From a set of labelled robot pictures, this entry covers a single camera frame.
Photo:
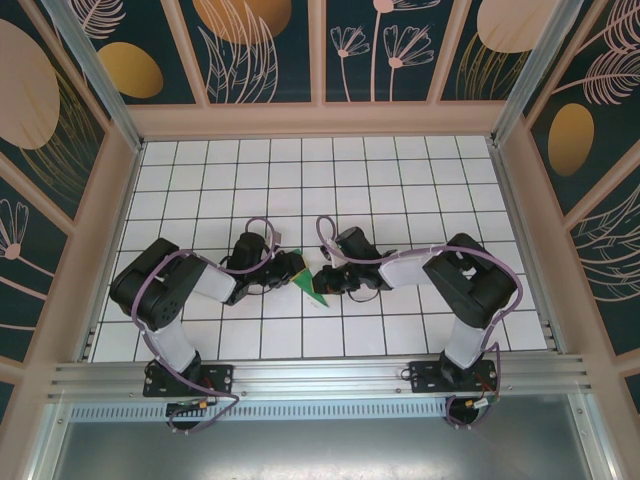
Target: gray metal floor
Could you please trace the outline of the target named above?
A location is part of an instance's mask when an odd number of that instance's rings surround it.
[[[69,426],[58,480],[590,479],[563,396],[504,398],[478,431],[441,418]]]

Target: white grid tile floor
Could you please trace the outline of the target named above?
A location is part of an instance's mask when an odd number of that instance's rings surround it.
[[[380,251],[443,243],[466,232],[506,261],[525,286],[519,309],[493,334],[505,350],[544,350],[543,330],[482,137],[350,137],[154,142],[142,167],[113,278],[158,236],[214,261],[249,217],[268,215],[284,248],[301,248],[312,273],[317,215],[360,226]],[[363,288],[354,295],[374,295]],[[453,315],[433,286],[383,292],[368,303],[294,285],[234,307],[193,294],[181,312],[204,360],[301,359],[439,353]],[[148,361],[130,319],[103,302],[89,360]]]

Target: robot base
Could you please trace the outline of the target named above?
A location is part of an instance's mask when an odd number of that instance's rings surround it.
[[[480,378],[493,390],[498,386],[496,367],[492,360],[478,360],[473,365],[473,375],[460,385],[453,386],[440,374],[442,363],[440,360],[431,362],[410,362],[408,368],[408,378],[411,382],[413,393],[455,393],[455,392],[482,392],[482,382]]]
[[[231,393],[233,365],[201,365],[195,383],[218,392]],[[142,396],[148,398],[203,397],[204,394],[177,380],[155,360],[144,369]]]

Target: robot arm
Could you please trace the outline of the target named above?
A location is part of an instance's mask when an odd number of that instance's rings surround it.
[[[381,255],[358,227],[343,232],[335,242],[345,256],[357,260],[375,260],[394,253]],[[466,234],[456,235],[447,245],[488,253]],[[456,316],[440,357],[440,374],[454,387],[473,373],[482,357],[491,320],[517,289],[513,280],[490,261],[453,251],[415,255],[405,252],[385,263],[325,266],[313,283],[316,292],[325,294],[354,291],[361,284],[379,290],[433,284]]]

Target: green object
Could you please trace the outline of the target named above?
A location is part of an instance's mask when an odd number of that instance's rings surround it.
[[[294,252],[302,254],[300,249],[294,250]],[[314,299],[318,303],[324,305],[325,307],[329,306],[327,301],[324,299],[323,295],[320,295],[319,293],[316,293],[313,291],[313,275],[311,275],[311,272],[309,271],[308,268],[300,272],[293,279],[293,283],[298,285],[298,287],[300,287],[304,293],[309,295],[312,299]]]

